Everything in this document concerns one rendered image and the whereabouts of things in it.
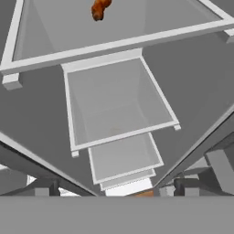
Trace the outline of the grey fridge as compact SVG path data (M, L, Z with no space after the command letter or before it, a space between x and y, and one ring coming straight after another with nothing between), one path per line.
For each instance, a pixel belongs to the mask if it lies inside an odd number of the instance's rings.
M0 0L0 36L6 38L16 0ZM0 63L5 43L0 44ZM140 49L177 119L211 105L234 104L234 27ZM0 75L0 164L34 177L58 177L80 194L99 196L88 149L71 155L63 66L19 74L7 90Z

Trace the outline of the brown chicken drumstick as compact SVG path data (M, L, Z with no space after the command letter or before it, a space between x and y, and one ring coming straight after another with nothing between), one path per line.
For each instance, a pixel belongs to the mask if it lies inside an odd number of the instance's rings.
M95 21L100 21L104 18L104 11L112 3L112 0L95 0L91 7L91 14Z

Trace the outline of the large white-framed glass fridge shelf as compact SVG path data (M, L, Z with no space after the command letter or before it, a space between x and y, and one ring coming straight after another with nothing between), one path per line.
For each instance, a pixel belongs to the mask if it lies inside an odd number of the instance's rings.
M91 0L16 0L0 63L7 90L19 74L174 39L231 30L234 16L211 0L112 0L102 21Z

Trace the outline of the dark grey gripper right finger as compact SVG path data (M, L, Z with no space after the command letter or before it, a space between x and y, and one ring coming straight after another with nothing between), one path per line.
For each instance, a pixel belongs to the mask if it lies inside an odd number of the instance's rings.
M206 186L196 178L176 178L174 180L174 187L175 187L174 195L180 197L184 197L186 195L187 188L198 188L210 192L215 196L225 196L225 197L231 196L230 193Z

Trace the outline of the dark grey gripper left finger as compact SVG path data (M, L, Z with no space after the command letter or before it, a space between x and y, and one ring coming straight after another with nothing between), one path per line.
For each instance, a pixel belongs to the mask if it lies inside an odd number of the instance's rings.
M6 196L59 197L59 181L49 178L36 179L28 186L4 193L3 197Z

